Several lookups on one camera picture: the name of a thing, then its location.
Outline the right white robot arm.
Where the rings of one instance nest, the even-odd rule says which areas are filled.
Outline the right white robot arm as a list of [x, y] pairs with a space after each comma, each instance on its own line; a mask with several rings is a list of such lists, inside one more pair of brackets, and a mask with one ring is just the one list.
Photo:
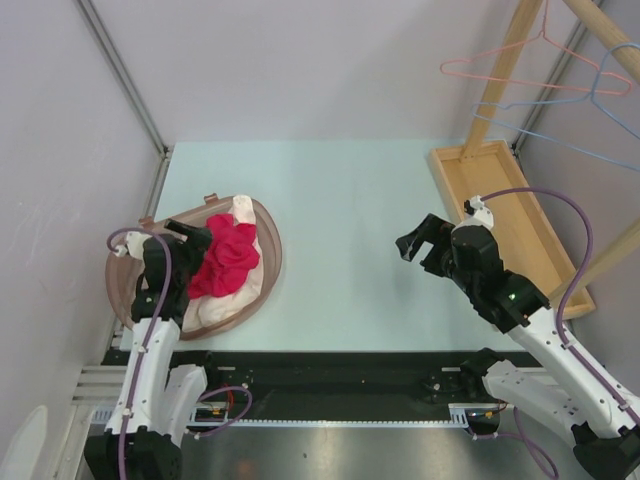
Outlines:
[[452, 280], [479, 316], [522, 346], [556, 382], [550, 387], [511, 361], [483, 349], [466, 364], [463, 393], [473, 401], [504, 400], [553, 431], [594, 479], [625, 479], [639, 466], [638, 396], [622, 387], [563, 326], [528, 278], [505, 268], [481, 207], [454, 225], [433, 214], [395, 244], [412, 261], [432, 248], [424, 270]]

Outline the blue wire hanger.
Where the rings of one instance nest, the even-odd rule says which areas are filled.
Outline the blue wire hanger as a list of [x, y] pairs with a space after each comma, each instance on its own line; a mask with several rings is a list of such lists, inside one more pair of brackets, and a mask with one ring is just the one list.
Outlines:
[[519, 134], [523, 134], [526, 137], [531, 136], [536, 139], [544, 140], [544, 141], [553, 143], [555, 145], [564, 147], [566, 149], [575, 151], [579, 154], [597, 159], [609, 165], [620, 167], [625, 170], [632, 171], [634, 173], [638, 173], [639, 162], [630, 163], [630, 162], [616, 160], [610, 156], [597, 153], [596, 151], [582, 148], [576, 143], [564, 141], [558, 135], [549, 135], [549, 134], [545, 134], [545, 133], [541, 133], [536, 130], [533, 130], [532, 128], [524, 128], [521, 126], [517, 126], [515, 124], [506, 123], [501, 120], [490, 119], [488, 114], [482, 114], [480, 112], [481, 107], [496, 107], [499, 111], [508, 111], [516, 107], [540, 106], [540, 107], [546, 108], [546, 107], [552, 107], [552, 106], [566, 106], [566, 105], [577, 105], [577, 104], [586, 103], [586, 104], [590, 104], [593, 109], [597, 110], [602, 115], [606, 116], [611, 122], [616, 124], [620, 129], [624, 130], [629, 136], [631, 136], [633, 139], [638, 141], [639, 130], [632, 128], [629, 123], [625, 122], [621, 117], [619, 117], [612, 110], [607, 108], [605, 104], [600, 100], [602, 93], [596, 92], [597, 87], [600, 84], [601, 78], [604, 76], [603, 67], [608, 63], [609, 59], [613, 56], [614, 53], [619, 53], [621, 50], [624, 50], [624, 49], [630, 49], [632, 53], [638, 53], [639, 44], [637, 42], [629, 41], [629, 42], [616, 44], [613, 47], [609, 48], [607, 52], [604, 54], [604, 56], [602, 57], [599, 65], [596, 67], [596, 73], [594, 75], [593, 81], [591, 82], [591, 86], [587, 89], [587, 92], [585, 94], [582, 94], [579, 97], [565, 98], [560, 100], [538, 100], [538, 101], [530, 101], [530, 102], [511, 102], [511, 103], [479, 101], [472, 105], [471, 113], [475, 119], [486, 120], [492, 125], [497, 125], [500, 127], [507, 128]]

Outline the red t shirt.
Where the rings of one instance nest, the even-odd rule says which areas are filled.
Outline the red t shirt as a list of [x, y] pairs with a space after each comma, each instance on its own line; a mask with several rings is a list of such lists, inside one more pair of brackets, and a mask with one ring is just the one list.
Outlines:
[[232, 214], [209, 217], [206, 227], [213, 240], [203, 263], [192, 277], [188, 296], [215, 298], [236, 293], [246, 282], [251, 270], [258, 266], [260, 254], [254, 242], [257, 228], [250, 223], [236, 223]]

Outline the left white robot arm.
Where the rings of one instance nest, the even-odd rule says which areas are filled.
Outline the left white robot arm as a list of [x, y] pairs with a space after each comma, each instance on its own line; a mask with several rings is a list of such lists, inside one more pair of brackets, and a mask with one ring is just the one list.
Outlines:
[[171, 367], [189, 304], [188, 286], [212, 242], [204, 227], [169, 219], [165, 233], [119, 229], [110, 252], [142, 262], [130, 314], [133, 342], [113, 413], [91, 436], [84, 458], [96, 479], [178, 479], [181, 443], [198, 399], [214, 397], [221, 376], [206, 365]]

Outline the pink wire hanger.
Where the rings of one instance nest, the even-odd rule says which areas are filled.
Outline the pink wire hanger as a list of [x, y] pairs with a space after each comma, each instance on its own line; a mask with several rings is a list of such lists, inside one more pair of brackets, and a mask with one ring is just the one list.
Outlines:
[[577, 27], [577, 17], [564, 2], [529, 1], [526, 7], [516, 7], [499, 46], [446, 60], [441, 63], [440, 72], [505, 86], [556, 90], [558, 87], [550, 79], [552, 70], [558, 61], [568, 59], [578, 61], [589, 74], [603, 74], [600, 93], [618, 97], [629, 94], [633, 86], [628, 76], [604, 70], [570, 44]]

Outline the white t shirt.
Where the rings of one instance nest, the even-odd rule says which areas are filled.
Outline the white t shirt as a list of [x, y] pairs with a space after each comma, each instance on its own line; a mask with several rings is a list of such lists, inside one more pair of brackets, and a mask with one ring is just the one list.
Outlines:
[[[227, 213], [233, 215], [236, 223], [250, 223], [257, 228], [257, 216], [253, 201], [249, 196], [234, 196], [231, 209]], [[225, 297], [203, 296], [195, 300], [189, 298], [189, 305], [183, 320], [183, 332], [195, 332], [228, 320], [258, 298], [264, 281], [264, 264], [258, 236], [254, 246], [260, 254], [260, 260], [258, 266], [250, 271], [245, 284], [236, 293]]]

